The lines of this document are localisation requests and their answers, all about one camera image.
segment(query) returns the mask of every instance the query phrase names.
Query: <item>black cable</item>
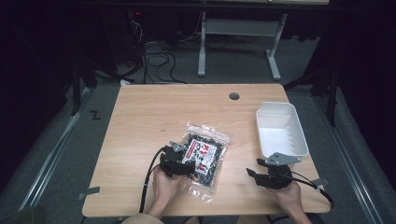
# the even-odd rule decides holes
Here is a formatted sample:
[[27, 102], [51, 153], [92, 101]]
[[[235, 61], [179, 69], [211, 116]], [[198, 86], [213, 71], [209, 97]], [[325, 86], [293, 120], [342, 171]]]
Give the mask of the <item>black cable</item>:
[[180, 42], [179, 44], [181, 44], [183, 46], [186, 46], [186, 47], [195, 47], [195, 46], [199, 46], [201, 44], [201, 40], [200, 39], [196, 39], [196, 38], [192, 38], [192, 39]]
[[103, 67], [103, 66], [99, 65], [98, 63], [95, 63], [95, 62], [93, 62], [93, 61], [91, 61], [91, 60], [84, 59], [83, 62], [86, 63], [86, 64], [88, 64], [89, 66], [95, 68], [95, 69], [98, 69], [98, 70], [103, 71], [105, 74], [107, 74], [107, 75], [109, 75], [109, 76], [111, 76], [111, 77], [113, 77], [113, 78], [115, 78], [115, 79], [118, 79], [118, 80], [124, 79], [124, 80], [129, 81], [129, 82], [134, 82], [134, 79], [130, 79], [130, 78], [127, 78], [127, 77], [126, 77], [126, 76], [131, 75], [131, 74], [132, 74], [131, 72], [132, 72], [133, 70], [131, 70], [131, 71], [129, 71], [129, 72], [123, 74], [123, 75], [120, 75], [120, 74], [118, 74], [117, 72], [114, 72], [114, 71], [112, 71], [111, 69], [107, 69], [107, 68], [105, 68], [105, 67]]
[[308, 181], [309, 183], [311, 183], [311, 184], [314, 184], [312, 181], [310, 181], [308, 178], [306, 178], [305, 176], [303, 176], [303, 175], [300, 175], [299, 173], [295, 173], [295, 172], [293, 172], [293, 171], [291, 171], [291, 173], [292, 174], [295, 174], [295, 175], [299, 175], [300, 177], [302, 177], [302, 178], [304, 178], [306, 181]]
[[142, 57], [143, 57], [143, 61], [144, 61], [144, 64], [143, 64], [144, 73], [143, 73], [142, 84], [146, 84], [146, 77], [148, 76], [148, 63], [147, 63], [145, 53], [142, 54]]
[[157, 167], [157, 166], [159, 166], [160, 164], [157, 164], [157, 165], [155, 165], [152, 169], [151, 169], [151, 171], [149, 172], [149, 175], [151, 175], [151, 173], [155, 170], [155, 168]]
[[[148, 49], [154, 48], [154, 47], [159, 47], [159, 49], [156, 50], [155, 52], [149, 52]], [[146, 74], [145, 74], [145, 75], [147, 75], [147, 76], [149, 77], [149, 72], [148, 72], [148, 70], [149, 70], [149, 69], [148, 69], [148, 65], [149, 65], [149, 66], [152, 66], [152, 67], [156, 67], [156, 77], [157, 77], [160, 81], [169, 82], [169, 83], [175, 83], [175, 82], [176, 82], [176, 83], [187, 84], [187, 82], [184, 82], [184, 81], [182, 81], [182, 80], [178, 80], [178, 79], [176, 79], [176, 78], [173, 76], [172, 73], [173, 73], [173, 71], [175, 70], [175, 67], [176, 67], [176, 64], [177, 64], [175, 55], [174, 55], [173, 53], [171, 53], [171, 52], [163, 51], [163, 46], [162, 46], [162, 45], [150, 45], [150, 46], [147, 46], [147, 47], [145, 48], [143, 54], [145, 55], [145, 65], [146, 65]], [[152, 62], [154, 59], [158, 59], [158, 58], [163, 58], [164, 61], [161, 62], [161, 63], [153, 63], [153, 62]], [[172, 67], [171, 67], [171, 69], [170, 69], [170, 71], [169, 71], [169, 77], [171, 78], [171, 80], [164, 79], [164, 78], [160, 77], [160, 75], [159, 75], [159, 74], [160, 74], [160, 73], [159, 73], [160, 69], [161, 69], [164, 65], [167, 65], [167, 64], [169, 64], [169, 63], [172, 64]]]
[[157, 160], [157, 157], [158, 157], [158, 155], [160, 155], [161, 152], [163, 152], [163, 147], [160, 150], [158, 150], [158, 152], [155, 154], [154, 158], [152, 159], [151, 164], [149, 165], [148, 173], [146, 175], [145, 184], [143, 185], [142, 200], [140, 202], [139, 213], [143, 213], [143, 210], [145, 209], [146, 194], [147, 194], [148, 186], [149, 186], [149, 176], [151, 175], [151, 172], [153, 171], [152, 165], [154, 164], [155, 160]]
[[260, 39], [263, 39], [263, 36], [255, 36], [251, 40], [242, 40], [242, 39], [236, 39], [236, 37], [241, 36], [241, 35], [227, 35], [223, 37], [223, 35], [209, 35], [208, 37], [212, 39], [214, 42], [223, 42], [223, 45], [219, 47], [211, 47], [208, 43], [206, 43], [206, 47], [209, 49], [223, 49], [229, 44], [233, 43], [238, 43], [238, 44], [249, 44], [249, 43], [254, 43], [256, 41], [259, 41]]
[[326, 191], [324, 191], [323, 189], [319, 188], [317, 185], [315, 185], [315, 184], [313, 184], [313, 183], [310, 183], [310, 182], [306, 182], [306, 181], [301, 180], [301, 179], [298, 179], [298, 178], [290, 177], [290, 176], [288, 176], [288, 175], [282, 175], [282, 174], [277, 174], [277, 175], [280, 175], [280, 176], [283, 176], [283, 177], [285, 177], [285, 178], [287, 178], [287, 179], [295, 180], [295, 181], [297, 181], [297, 182], [306, 184], [307, 186], [310, 186], [311, 188], [313, 188], [313, 189], [315, 189], [315, 190], [318, 190], [319, 193], [321, 193], [321, 194], [329, 201], [329, 203], [330, 203], [330, 208], [331, 208], [331, 209], [334, 208], [334, 200], [332, 199], [332, 197], [331, 197]]
[[278, 222], [279, 220], [283, 220], [283, 219], [286, 219], [286, 218], [289, 218], [289, 216], [276, 217], [274, 219], [269, 219], [269, 221], [270, 221], [271, 224], [274, 224], [274, 223]]
[[87, 219], [87, 217], [83, 217], [79, 224], [83, 224], [85, 222], [85, 219]]

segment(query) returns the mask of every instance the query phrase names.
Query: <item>dark background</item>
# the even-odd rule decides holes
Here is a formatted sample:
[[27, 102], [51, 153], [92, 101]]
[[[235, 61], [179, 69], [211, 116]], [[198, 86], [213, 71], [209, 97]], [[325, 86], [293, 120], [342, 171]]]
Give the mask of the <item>dark background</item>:
[[[369, 148], [395, 188], [391, 165], [396, 150], [392, 141], [396, 126], [396, 46], [392, 39], [396, 34], [396, 7], [391, 0], [371, 2], [332, 1], [332, 7], [361, 6], [358, 12], [331, 14], [332, 17], [318, 12], [292, 12], [282, 37], [297, 35], [304, 41], [321, 36], [307, 74], [339, 58], [335, 64], [338, 84]], [[196, 25], [191, 12], [141, 12], [134, 20], [140, 20], [147, 35], [173, 45], [177, 44], [177, 30], [188, 35]], [[235, 14], [219, 12], [214, 16]], [[262, 19], [268, 14], [248, 16]], [[0, 189], [65, 104], [64, 92], [71, 84], [76, 61], [88, 58], [117, 70], [116, 64], [133, 59], [134, 55], [124, 50], [132, 47], [127, 17], [124, 9], [115, 7], [60, 7], [46, 1], [1, 3]]]

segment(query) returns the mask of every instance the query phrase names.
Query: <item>wire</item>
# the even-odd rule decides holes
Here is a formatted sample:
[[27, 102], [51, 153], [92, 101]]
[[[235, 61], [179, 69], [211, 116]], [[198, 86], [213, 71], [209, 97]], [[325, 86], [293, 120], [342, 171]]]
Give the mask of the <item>wire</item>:
[[250, 44], [250, 43], [254, 43], [256, 41], [259, 41], [261, 39], [263, 39], [263, 36], [254, 36], [251, 40], [243, 40], [243, 39], [237, 39], [237, 37], [242, 37], [242, 38], [246, 38], [246, 36], [244, 35], [209, 35], [208, 36], [213, 42], [224, 42], [221, 46], [219, 47], [211, 47], [210, 45], [208, 45], [208, 43], [206, 43], [206, 46], [209, 49], [223, 49], [225, 48], [227, 45], [229, 44]]
[[143, 210], [145, 209], [145, 202], [146, 202], [146, 194], [148, 191], [148, 186], [149, 186], [149, 176], [151, 175], [151, 172], [153, 171], [152, 165], [154, 164], [155, 160], [157, 160], [158, 155], [160, 155], [161, 152], [163, 152], [164, 147], [162, 147], [158, 152], [155, 154], [154, 158], [151, 161], [151, 164], [149, 165], [148, 168], [148, 173], [146, 175], [145, 179], [145, 184], [143, 185], [143, 191], [142, 191], [142, 200], [140, 202], [140, 209], [139, 213], [143, 213]]
[[199, 46], [201, 44], [201, 40], [192, 38], [192, 39], [180, 42], [180, 44], [183, 46], [186, 46], [186, 47], [195, 47], [195, 46]]
[[131, 21], [131, 23], [134, 24], [134, 36], [136, 35], [137, 28], [139, 28], [139, 31], [140, 31], [139, 41], [137, 41], [137, 44], [136, 44], [136, 45], [138, 45], [138, 44], [140, 44], [140, 42], [142, 41], [143, 29], [142, 29], [142, 27], [140, 26], [139, 23], [137, 23], [137, 22], [135, 22], [135, 21]]
[[311, 184], [314, 184], [312, 181], [310, 181], [308, 178], [306, 178], [305, 176], [303, 176], [303, 175], [300, 175], [299, 173], [295, 173], [295, 172], [293, 172], [293, 171], [291, 171], [291, 173], [292, 174], [295, 174], [295, 175], [299, 175], [300, 177], [302, 177], [302, 178], [304, 178], [306, 181], [308, 181], [309, 183], [311, 183]]
[[[149, 77], [152, 83], [154, 84], [170, 84], [170, 83], [183, 83], [187, 84], [187, 82], [184, 82], [182, 80], [178, 80], [173, 76], [173, 71], [175, 70], [175, 67], [177, 65], [175, 55], [171, 52], [166, 52], [163, 50], [163, 46], [160, 44], [154, 44], [154, 45], [149, 45], [146, 46], [143, 54], [145, 55], [145, 77]], [[160, 63], [155, 63], [154, 60], [159, 60], [161, 59], [162, 61]], [[165, 79], [160, 77], [160, 69], [163, 68], [165, 65], [172, 64], [172, 67], [170, 68], [169, 71], [169, 77], [171, 79]], [[156, 77], [162, 81], [162, 82], [154, 82], [152, 78], [149, 75], [149, 68], [148, 65], [151, 67], [155, 67], [155, 75]]]
[[157, 166], [159, 166], [160, 164], [157, 164], [154, 166], [154, 168], [151, 169], [151, 171], [149, 172], [149, 175], [151, 175], [151, 173], [155, 170], [155, 168], [157, 168]]
[[304, 180], [301, 180], [301, 179], [298, 179], [298, 178], [294, 178], [294, 177], [288, 176], [288, 175], [282, 175], [282, 174], [277, 174], [277, 175], [280, 175], [280, 176], [283, 176], [283, 177], [285, 177], [285, 178], [287, 178], [287, 179], [295, 180], [295, 181], [297, 181], [297, 182], [306, 184], [307, 186], [310, 186], [311, 188], [317, 190], [319, 193], [321, 193], [321, 194], [329, 201], [329, 203], [330, 203], [330, 208], [331, 208], [331, 209], [334, 208], [334, 200], [332, 199], [332, 197], [331, 197], [326, 191], [324, 191], [323, 189], [321, 189], [321, 188], [318, 187], [317, 185], [313, 184], [312, 182], [306, 182], [306, 181], [304, 181]]
[[83, 224], [85, 222], [85, 219], [87, 219], [87, 217], [83, 217], [79, 224]]
[[269, 216], [267, 216], [267, 218], [268, 218], [268, 221], [269, 221], [271, 224], [274, 224], [274, 223], [278, 222], [279, 220], [283, 220], [283, 219], [289, 218], [289, 216], [276, 217], [276, 218], [274, 218], [274, 219], [271, 219]]
[[105, 74], [107, 74], [107, 75], [109, 75], [109, 76], [111, 76], [111, 77], [113, 77], [113, 78], [115, 78], [117, 80], [124, 79], [124, 80], [127, 80], [129, 82], [134, 82], [134, 79], [130, 79], [127, 76], [131, 75], [134, 72], [134, 70], [137, 69], [136, 68], [137, 66], [133, 70], [131, 70], [131, 71], [129, 71], [129, 72], [123, 74], [123, 75], [120, 75], [117, 72], [114, 72], [111, 69], [107, 69], [107, 68], [105, 68], [105, 67], [103, 67], [103, 66], [99, 65], [98, 63], [95, 63], [95, 62], [93, 62], [91, 60], [84, 59], [83, 62], [88, 64], [89, 66], [95, 68], [95, 69], [98, 69], [98, 70], [104, 72]]
[[192, 35], [191, 35], [190, 37], [187, 37], [186, 39], [179, 40], [178, 42], [188, 41], [188, 40], [191, 40], [191, 39], [194, 39], [194, 38], [200, 36], [200, 35], [195, 35], [195, 34], [196, 34], [197, 31], [198, 31], [198, 27], [199, 27], [199, 24], [200, 24], [200, 21], [201, 21], [201, 17], [202, 17], [202, 12], [199, 13], [198, 22], [197, 22], [197, 25], [195, 26], [195, 30], [194, 30], [194, 32], [192, 33]]

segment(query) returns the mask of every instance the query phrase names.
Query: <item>table grommet hole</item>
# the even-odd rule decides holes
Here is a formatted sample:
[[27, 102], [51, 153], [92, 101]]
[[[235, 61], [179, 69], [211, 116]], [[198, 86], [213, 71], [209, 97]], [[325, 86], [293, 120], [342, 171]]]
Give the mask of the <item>table grommet hole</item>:
[[229, 95], [230, 99], [232, 100], [239, 100], [240, 96], [237, 92], [231, 92]]

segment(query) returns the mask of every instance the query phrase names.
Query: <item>wooden table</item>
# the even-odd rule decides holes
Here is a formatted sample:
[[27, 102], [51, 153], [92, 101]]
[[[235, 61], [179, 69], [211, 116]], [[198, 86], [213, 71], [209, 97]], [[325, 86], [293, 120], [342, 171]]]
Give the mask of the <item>wooden table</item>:
[[[229, 98], [231, 92], [239, 100]], [[108, 125], [88, 195], [86, 217], [128, 217], [138, 213], [145, 175], [154, 154], [169, 141], [180, 141], [187, 122], [204, 124], [228, 134], [229, 145], [212, 203], [180, 192], [165, 212], [168, 216], [258, 215], [281, 210], [272, 195], [258, 187], [246, 168], [265, 173], [256, 159], [259, 139], [255, 112], [262, 102], [287, 102], [278, 84], [203, 84], [123, 86]], [[291, 170], [309, 179], [318, 178], [310, 156]], [[314, 189], [302, 186], [306, 212], [330, 210], [327, 200]], [[153, 199], [148, 187], [146, 208]]]

